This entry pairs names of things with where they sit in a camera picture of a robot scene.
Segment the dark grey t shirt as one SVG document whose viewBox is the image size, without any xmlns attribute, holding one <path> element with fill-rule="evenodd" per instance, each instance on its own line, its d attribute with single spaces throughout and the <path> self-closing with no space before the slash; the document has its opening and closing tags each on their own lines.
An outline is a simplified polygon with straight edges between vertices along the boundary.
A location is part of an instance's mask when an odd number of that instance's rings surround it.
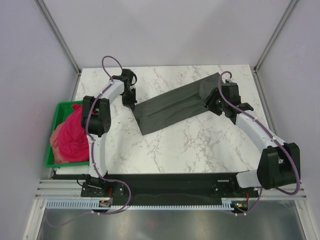
<svg viewBox="0 0 320 240">
<path fill-rule="evenodd" d="M 148 135 L 205 113 L 204 102 L 218 87 L 219 76 L 217 72 L 137 104 L 132 112 L 141 134 Z"/>
</svg>

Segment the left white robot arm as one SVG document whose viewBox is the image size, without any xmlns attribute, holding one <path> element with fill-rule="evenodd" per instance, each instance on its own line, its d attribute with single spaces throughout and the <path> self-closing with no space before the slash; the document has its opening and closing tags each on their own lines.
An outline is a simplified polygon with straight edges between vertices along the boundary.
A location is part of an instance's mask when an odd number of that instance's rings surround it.
<svg viewBox="0 0 320 240">
<path fill-rule="evenodd" d="M 92 185 L 92 191 L 99 197 L 106 196 L 110 185 L 106 182 L 108 168 L 106 163 L 106 138 L 111 128 L 111 104 L 121 96 L 122 105 L 130 110 L 137 103 L 137 76 L 129 69 L 121 75 L 113 75 L 107 85 L 96 96 L 85 96 L 82 100 L 81 126 L 86 133 L 89 147 L 90 177 L 100 178 Z"/>
</svg>

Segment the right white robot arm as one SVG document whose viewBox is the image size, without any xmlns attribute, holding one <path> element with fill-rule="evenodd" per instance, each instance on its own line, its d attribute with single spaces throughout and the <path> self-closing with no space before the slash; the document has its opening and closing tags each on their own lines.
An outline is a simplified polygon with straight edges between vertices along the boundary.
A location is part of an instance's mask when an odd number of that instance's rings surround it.
<svg viewBox="0 0 320 240">
<path fill-rule="evenodd" d="M 287 143 L 261 122 L 253 107 L 242 103 L 238 87 L 214 88 L 204 102 L 204 107 L 220 116 L 224 114 L 238 126 L 260 152 L 256 170 L 239 172 L 229 184 L 235 197 L 242 196 L 247 188 L 276 189 L 286 195 L 300 190 L 300 149 Z"/>
</svg>

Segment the green plastic bin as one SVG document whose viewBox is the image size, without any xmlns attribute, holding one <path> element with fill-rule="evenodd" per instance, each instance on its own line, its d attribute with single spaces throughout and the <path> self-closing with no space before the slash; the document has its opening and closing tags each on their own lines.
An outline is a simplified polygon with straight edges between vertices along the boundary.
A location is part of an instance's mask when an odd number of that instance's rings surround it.
<svg viewBox="0 0 320 240">
<path fill-rule="evenodd" d="M 69 115 L 74 112 L 73 105 L 82 105 L 82 100 L 77 101 L 64 101 L 57 104 L 55 113 L 53 116 L 53 122 L 51 127 L 51 133 L 53 133 L 57 126 L 63 123 Z M 47 153 L 45 156 L 45 167 L 46 168 L 64 168 L 64 167 L 79 167 L 89 166 L 89 161 L 84 162 L 67 162 L 67 163 L 55 163 L 55 157 L 51 144 L 48 144 Z"/>
</svg>

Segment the pink t shirt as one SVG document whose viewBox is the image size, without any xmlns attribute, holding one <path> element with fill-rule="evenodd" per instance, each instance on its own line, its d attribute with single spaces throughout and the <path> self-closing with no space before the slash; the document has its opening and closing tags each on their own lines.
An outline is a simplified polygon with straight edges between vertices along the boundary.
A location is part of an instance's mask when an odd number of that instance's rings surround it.
<svg viewBox="0 0 320 240">
<path fill-rule="evenodd" d="M 49 138 L 55 163 L 89 161 L 89 143 L 81 125 L 82 105 L 74 104 L 74 112 L 59 124 Z"/>
</svg>

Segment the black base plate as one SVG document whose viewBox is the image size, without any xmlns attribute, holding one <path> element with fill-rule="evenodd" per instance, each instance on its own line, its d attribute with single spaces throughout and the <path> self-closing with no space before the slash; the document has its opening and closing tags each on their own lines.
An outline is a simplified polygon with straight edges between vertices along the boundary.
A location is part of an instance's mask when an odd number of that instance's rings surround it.
<svg viewBox="0 0 320 240">
<path fill-rule="evenodd" d="M 221 204 L 223 198 L 258 197 L 254 188 L 240 188 L 235 173 L 107 174 L 107 181 L 86 176 L 81 196 L 111 197 L 116 205 Z"/>
</svg>

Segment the right aluminium frame post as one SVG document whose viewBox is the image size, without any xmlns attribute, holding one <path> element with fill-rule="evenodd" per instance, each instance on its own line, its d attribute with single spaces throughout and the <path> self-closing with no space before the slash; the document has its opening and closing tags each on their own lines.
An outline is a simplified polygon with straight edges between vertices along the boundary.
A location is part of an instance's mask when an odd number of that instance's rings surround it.
<svg viewBox="0 0 320 240">
<path fill-rule="evenodd" d="M 256 64 L 253 66 L 252 70 L 255 74 L 258 73 L 259 69 L 262 67 L 262 64 L 264 63 L 266 57 L 268 56 L 270 50 L 276 43 L 276 40 L 282 33 L 283 28 L 287 24 L 289 18 L 291 17 L 292 13 L 294 12 L 295 8 L 297 7 L 299 0 L 290 0 L 287 7 L 285 8 L 280 20 L 278 21 L 275 29 L 273 30 L 265 48 L 262 51 L 262 54 L 258 58 Z"/>
</svg>

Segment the aluminium frame post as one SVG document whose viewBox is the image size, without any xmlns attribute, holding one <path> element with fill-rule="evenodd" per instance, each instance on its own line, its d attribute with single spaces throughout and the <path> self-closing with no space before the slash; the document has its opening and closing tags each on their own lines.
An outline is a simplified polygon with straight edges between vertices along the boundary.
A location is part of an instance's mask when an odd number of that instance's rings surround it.
<svg viewBox="0 0 320 240">
<path fill-rule="evenodd" d="M 276 40 L 282 33 L 283 28 L 287 24 L 289 18 L 291 17 L 292 13 L 294 12 L 295 8 L 297 7 L 299 0 L 290 0 L 287 7 L 285 8 L 280 20 L 278 21 L 275 29 L 273 30 L 265 48 L 262 51 L 262 54 L 258 58 L 256 64 L 253 66 L 252 70 L 255 74 L 258 73 L 259 69 L 262 67 L 262 64 L 264 63 L 266 57 L 268 56 L 270 50 L 276 43 Z"/>
<path fill-rule="evenodd" d="M 60 32 L 56 21 L 54 20 L 49 8 L 47 7 L 44 0 L 35 0 L 36 5 L 38 6 L 40 12 L 43 14 L 45 21 L 47 22 L 50 30 L 52 31 L 55 39 L 57 40 L 59 46 L 61 47 L 64 55 L 67 57 L 72 68 L 77 75 L 81 74 L 81 68 L 79 67 L 77 61 L 75 60 L 70 48 L 67 45 L 62 33 Z"/>
</svg>

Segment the left aluminium frame post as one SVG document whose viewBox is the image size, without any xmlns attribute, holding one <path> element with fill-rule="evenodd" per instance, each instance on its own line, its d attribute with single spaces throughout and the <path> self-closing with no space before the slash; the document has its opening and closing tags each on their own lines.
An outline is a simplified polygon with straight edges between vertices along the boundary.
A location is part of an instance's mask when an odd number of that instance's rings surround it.
<svg viewBox="0 0 320 240">
<path fill-rule="evenodd" d="M 77 75 L 81 74 L 81 68 L 79 67 L 77 61 L 75 60 L 70 48 L 67 45 L 62 33 L 60 32 L 56 21 L 54 20 L 49 8 L 47 7 L 44 0 L 35 0 L 36 5 L 38 6 L 40 12 L 43 14 L 45 21 L 47 22 L 50 30 L 52 31 L 55 39 L 57 40 L 59 46 L 61 47 L 64 55 L 67 57 L 72 68 Z"/>
</svg>

